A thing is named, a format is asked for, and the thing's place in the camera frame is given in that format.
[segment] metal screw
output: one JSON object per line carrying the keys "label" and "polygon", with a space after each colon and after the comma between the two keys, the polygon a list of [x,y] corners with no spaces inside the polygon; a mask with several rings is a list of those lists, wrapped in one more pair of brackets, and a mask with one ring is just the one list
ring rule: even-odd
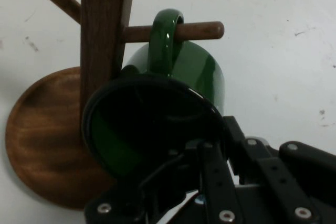
{"label": "metal screw", "polygon": [[298,207],[295,209],[295,215],[300,219],[309,219],[312,214],[308,208]]}
{"label": "metal screw", "polygon": [[230,210],[223,210],[219,213],[219,219],[223,223],[233,223],[236,219],[235,214]]}
{"label": "metal screw", "polygon": [[287,148],[289,148],[292,151],[296,151],[299,147],[296,144],[289,144],[287,145]]}
{"label": "metal screw", "polygon": [[112,210],[112,207],[108,203],[102,203],[98,206],[97,211],[100,214],[107,214]]}
{"label": "metal screw", "polygon": [[199,194],[196,198],[195,198],[195,203],[198,205],[204,205],[205,202],[205,197],[203,194]]}
{"label": "metal screw", "polygon": [[248,145],[257,145],[257,141],[255,141],[254,139],[248,139],[247,143]]}

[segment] mug rim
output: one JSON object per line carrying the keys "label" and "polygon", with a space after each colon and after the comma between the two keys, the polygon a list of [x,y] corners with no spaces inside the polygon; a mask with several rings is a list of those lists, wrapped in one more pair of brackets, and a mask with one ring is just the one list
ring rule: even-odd
{"label": "mug rim", "polygon": [[221,132],[219,132],[218,135],[220,135],[221,138],[224,137],[224,131],[225,131],[224,121],[221,113],[206,97],[199,94],[197,91],[190,88],[183,82],[165,76],[158,76],[156,74],[150,74],[150,73],[136,74],[135,76],[124,77],[109,81],[103,87],[98,89],[88,101],[83,111],[81,132],[84,143],[86,147],[89,149],[90,153],[94,156],[95,160],[102,166],[103,169],[107,170],[115,178],[118,178],[120,176],[113,171],[112,167],[110,167],[110,165],[107,164],[104,158],[100,155],[99,150],[96,147],[95,141],[93,140],[91,130],[92,116],[96,111],[98,104],[108,95],[117,91],[120,88],[133,87],[137,84],[142,85],[150,84],[152,86],[157,86],[160,88],[165,87],[189,95],[190,98],[195,99],[195,101],[199,102],[205,108],[207,114],[211,114],[210,118],[212,118],[213,122],[217,123],[218,128],[221,129]]}

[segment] wooden post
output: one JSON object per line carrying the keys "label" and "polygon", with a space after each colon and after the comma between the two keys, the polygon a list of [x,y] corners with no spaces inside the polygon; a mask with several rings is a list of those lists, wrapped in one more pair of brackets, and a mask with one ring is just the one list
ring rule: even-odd
{"label": "wooden post", "polygon": [[80,111],[122,66],[132,0],[81,0]]}

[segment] white wall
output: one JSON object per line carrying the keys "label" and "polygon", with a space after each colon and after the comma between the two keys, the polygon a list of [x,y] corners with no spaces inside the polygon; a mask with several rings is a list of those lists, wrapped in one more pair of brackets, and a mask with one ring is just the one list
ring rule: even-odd
{"label": "white wall", "polygon": [[[167,7],[181,10],[186,22],[224,23],[221,40],[197,43],[222,67],[225,114],[234,115],[246,135],[263,136],[276,148],[296,140],[336,154],[334,0],[133,0],[130,25],[150,24]],[[0,0],[2,224],[84,223],[81,212],[18,186],[4,149],[15,101],[43,76],[79,65],[79,35],[80,26],[49,0]],[[139,46],[128,45],[125,60]]]}

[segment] mug handle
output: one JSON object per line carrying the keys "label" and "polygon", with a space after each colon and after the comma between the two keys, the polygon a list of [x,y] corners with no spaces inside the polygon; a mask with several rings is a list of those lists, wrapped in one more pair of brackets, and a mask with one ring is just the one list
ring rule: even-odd
{"label": "mug handle", "polygon": [[174,40],[177,24],[183,23],[183,15],[175,9],[160,11],[153,22],[149,49],[148,49],[148,71],[150,73],[172,75],[174,47],[177,43]]}

